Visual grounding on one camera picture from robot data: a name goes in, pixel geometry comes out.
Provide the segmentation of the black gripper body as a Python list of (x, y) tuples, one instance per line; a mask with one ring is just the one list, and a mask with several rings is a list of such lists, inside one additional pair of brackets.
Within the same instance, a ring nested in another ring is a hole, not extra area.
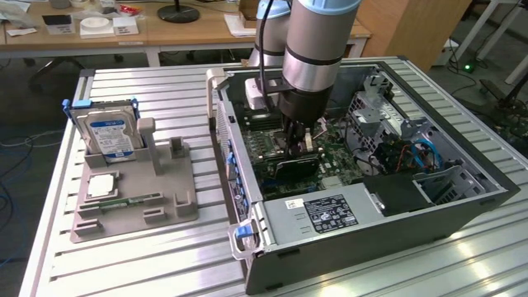
[(317, 91), (289, 90), (280, 93), (278, 109), (282, 114), (282, 127), (293, 123), (310, 127), (322, 116), (332, 94), (332, 87)]

